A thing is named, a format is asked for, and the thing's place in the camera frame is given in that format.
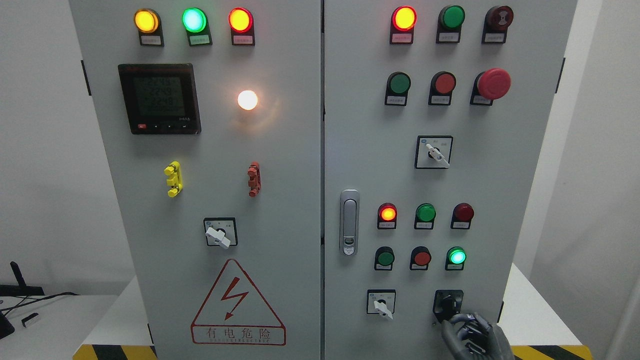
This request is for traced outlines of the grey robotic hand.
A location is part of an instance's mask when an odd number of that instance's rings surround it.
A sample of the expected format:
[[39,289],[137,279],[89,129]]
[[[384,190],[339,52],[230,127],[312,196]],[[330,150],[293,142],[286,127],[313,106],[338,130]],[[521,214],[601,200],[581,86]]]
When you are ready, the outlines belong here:
[[478,313],[459,313],[441,322],[441,336],[455,360],[514,360],[502,328]]

